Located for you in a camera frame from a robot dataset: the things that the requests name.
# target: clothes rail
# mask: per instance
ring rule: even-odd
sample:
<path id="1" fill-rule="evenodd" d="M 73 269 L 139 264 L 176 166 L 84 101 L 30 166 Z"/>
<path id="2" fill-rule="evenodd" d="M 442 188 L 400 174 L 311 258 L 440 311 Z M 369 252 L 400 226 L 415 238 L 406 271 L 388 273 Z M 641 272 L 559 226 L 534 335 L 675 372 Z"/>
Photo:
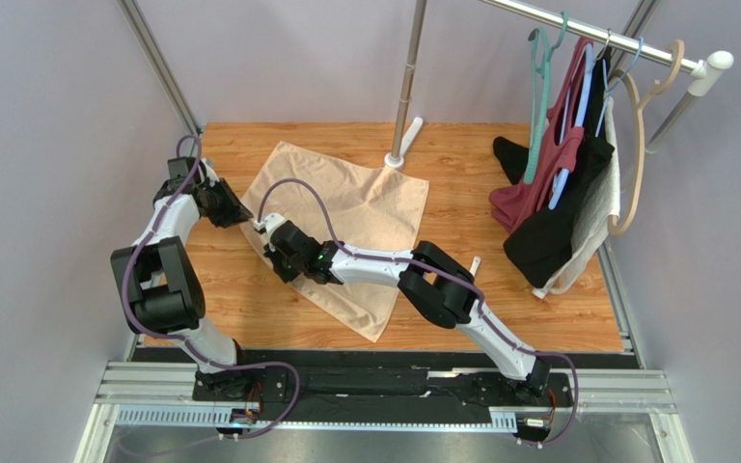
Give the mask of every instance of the clothes rail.
<path id="1" fill-rule="evenodd" d="M 523 2 L 515 2 L 510 0 L 480 0 L 482 3 L 509 11 L 514 14 L 519 14 L 543 24 L 561 28 L 563 25 L 563 18 L 561 14 L 552 13 L 533 5 L 528 5 Z M 646 4 L 655 4 L 658 2 L 649 1 L 641 2 L 640 7 L 646 7 Z M 385 156 L 385 165 L 397 170 L 400 170 L 404 166 L 404 156 L 410 149 L 411 143 L 416 138 L 419 130 L 422 128 L 422 118 L 414 119 L 411 126 L 405 132 L 405 122 L 407 120 L 408 105 L 411 101 L 411 91 L 413 88 L 413 76 L 416 72 L 416 58 L 419 52 L 419 41 L 422 35 L 422 26 L 425 21 L 425 8 L 427 0 L 416 0 L 416 11 L 413 15 L 413 26 L 411 28 L 410 43 L 408 46 L 407 61 L 405 63 L 405 72 L 402 79 L 402 89 L 399 97 L 399 105 L 397 111 L 397 124 L 394 131 L 394 142 L 389 152 Z M 644 28 L 644 22 L 648 14 L 642 15 L 641 18 L 634 16 L 639 15 L 638 12 L 634 12 L 631 16 L 631 22 L 642 22 L 642 28 Z M 595 26 L 591 26 L 582 21 L 575 19 L 568 19 L 567 21 L 567 32 L 582 37 L 587 37 L 600 43 L 608 43 L 613 49 L 621 50 L 627 53 L 636 53 L 639 50 L 639 41 L 631 39 L 621 34 L 616 34 L 608 29 L 602 29 Z M 659 63 L 663 66 L 670 66 L 672 64 L 672 54 L 662 49 L 653 47 L 648 44 L 642 46 L 640 56 L 643 59 Z M 726 51 L 717 51 L 710 55 L 707 60 L 688 60 L 682 59 L 681 70 L 690 74 L 696 79 L 688 88 L 687 95 L 676 105 L 671 111 L 668 117 L 662 122 L 656 131 L 656 134 L 648 143 L 648 152 L 655 151 L 665 135 L 675 125 L 676 121 L 688 112 L 693 106 L 693 103 L 704 96 L 707 91 L 713 86 L 713 84 L 719 79 L 722 73 L 732 67 L 733 56 Z"/>

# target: black garment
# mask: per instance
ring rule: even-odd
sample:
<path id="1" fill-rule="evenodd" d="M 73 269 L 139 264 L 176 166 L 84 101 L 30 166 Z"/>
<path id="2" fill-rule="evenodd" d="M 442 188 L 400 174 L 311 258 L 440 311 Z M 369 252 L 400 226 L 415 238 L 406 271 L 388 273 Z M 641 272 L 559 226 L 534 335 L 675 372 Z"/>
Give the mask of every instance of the black garment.
<path id="1" fill-rule="evenodd" d="M 572 257 L 570 238 L 576 216 L 590 185 L 610 164 L 613 152 L 613 146 L 604 139 L 587 136 L 579 146 L 576 169 L 570 173 L 556 208 L 543 207 L 505 240 L 508 259 L 534 287 L 547 285 Z"/>
<path id="2" fill-rule="evenodd" d="M 604 71 L 602 70 L 602 63 L 605 66 L 609 66 L 607 58 L 608 53 L 603 53 L 601 60 L 597 61 L 593 66 L 593 73 L 590 81 L 590 96 L 588 97 L 588 111 L 585 113 L 585 133 L 588 135 L 594 135 L 596 133 L 596 127 L 599 125 L 599 118 L 602 114 L 602 105 L 604 103 Z M 602 123 L 599 129 L 599 138 L 605 138 L 605 126 Z M 505 175 L 508 176 L 511 185 L 519 183 L 522 179 L 522 175 L 525 174 L 525 169 L 528 167 L 528 149 L 516 145 L 505 137 L 496 137 L 493 140 L 493 154 L 499 159 L 499 163 L 502 164 L 502 170 Z"/>
<path id="3" fill-rule="evenodd" d="M 605 140 L 604 124 L 599 126 L 605 90 L 602 62 L 608 66 L 607 53 L 593 67 L 584 123 L 585 140 L 576 152 L 576 168 L 567 178 L 556 209 L 543 207 L 526 219 L 503 245 L 508 259 L 534 287 L 547 285 L 550 277 L 573 256 L 570 239 L 576 216 L 590 185 L 607 168 L 613 156 L 614 148 Z M 528 165 L 528 149 L 497 137 L 493 141 L 493 153 L 510 183 L 518 183 Z"/>

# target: wood surface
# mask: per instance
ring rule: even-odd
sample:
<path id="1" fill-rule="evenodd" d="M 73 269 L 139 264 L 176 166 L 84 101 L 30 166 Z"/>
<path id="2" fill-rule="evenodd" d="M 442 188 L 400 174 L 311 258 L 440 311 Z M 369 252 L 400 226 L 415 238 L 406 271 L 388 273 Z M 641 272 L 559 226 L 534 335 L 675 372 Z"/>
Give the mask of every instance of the wood surface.
<path id="1" fill-rule="evenodd" d="M 380 167 L 393 132 L 391 123 L 211 123 L 203 155 L 242 195 L 281 140 L 360 166 Z M 487 200 L 491 190 L 508 185 L 491 150 L 498 135 L 525 144 L 528 127 L 425 125 L 403 170 L 430 181 L 418 239 L 436 243 L 466 266 L 481 256 L 477 285 L 488 305 L 534 348 L 621 350 L 596 258 L 566 294 L 539 300 L 505 257 L 502 243 L 508 235 L 491 217 Z M 243 346 L 478 350 L 464 335 L 424 321 L 401 294 L 379 342 L 364 339 L 283 285 L 257 259 L 239 228 L 215 229 L 202 220 L 191 232 L 187 251 L 205 292 L 206 316 Z"/>

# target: red tank top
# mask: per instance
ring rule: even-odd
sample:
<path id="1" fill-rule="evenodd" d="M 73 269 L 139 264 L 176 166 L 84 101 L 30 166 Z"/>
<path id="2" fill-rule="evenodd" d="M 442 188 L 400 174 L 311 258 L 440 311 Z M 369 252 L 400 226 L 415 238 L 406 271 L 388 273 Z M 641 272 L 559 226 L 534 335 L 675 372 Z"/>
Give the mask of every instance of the red tank top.
<path id="1" fill-rule="evenodd" d="M 546 206 L 556 172 L 560 169 L 573 172 L 576 167 L 576 151 L 585 138 L 585 129 L 574 127 L 573 120 L 576 107 L 579 106 L 582 81 L 585 78 L 582 52 L 588 43 L 590 40 L 585 38 L 576 42 L 573 57 L 570 59 L 570 68 L 567 69 L 562 90 L 559 92 L 559 99 L 548 110 L 547 119 L 550 124 L 542 135 L 534 182 L 527 184 L 522 176 L 518 184 L 490 192 L 490 203 L 496 206 L 491 211 L 491 215 L 510 233 L 513 233 L 525 219 Z M 564 114 L 564 102 L 568 89 L 570 89 L 570 103 L 567 114 Z M 557 144 L 557 134 L 562 130 L 563 123 L 567 124 L 564 138 Z"/>

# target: beige hanger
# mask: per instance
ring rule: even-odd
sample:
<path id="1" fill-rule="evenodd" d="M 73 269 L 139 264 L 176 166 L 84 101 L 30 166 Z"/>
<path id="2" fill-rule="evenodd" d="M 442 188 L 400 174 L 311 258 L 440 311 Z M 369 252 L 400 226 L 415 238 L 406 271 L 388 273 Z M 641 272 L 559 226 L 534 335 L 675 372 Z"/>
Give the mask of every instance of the beige hanger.
<path id="1" fill-rule="evenodd" d="M 624 74 L 621 69 L 617 69 L 611 74 L 611 81 L 621 77 L 624 87 L 627 89 L 627 95 L 630 97 L 630 105 L 633 106 L 633 113 L 636 118 L 636 177 L 633 185 L 633 194 L 630 195 L 630 207 L 627 209 L 627 217 L 618 223 L 618 217 L 611 216 L 608 218 L 608 231 L 615 236 L 627 231 L 633 217 L 636 216 L 636 208 L 639 206 L 639 194 L 642 191 L 642 174 L 645 171 L 645 118 L 644 110 L 655 95 L 661 95 L 666 92 L 675 80 L 681 70 L 681 61 L 684 58 L 684 42 L 674 41 L 671 43 L 669 50 L 672 52 L 671 73 L 664 82 L 655 81 L 650 90 L 647 91 L 645 98 L 639 99 L 639 88 L 636 81 L 630 76 L 630 73 Z"/>

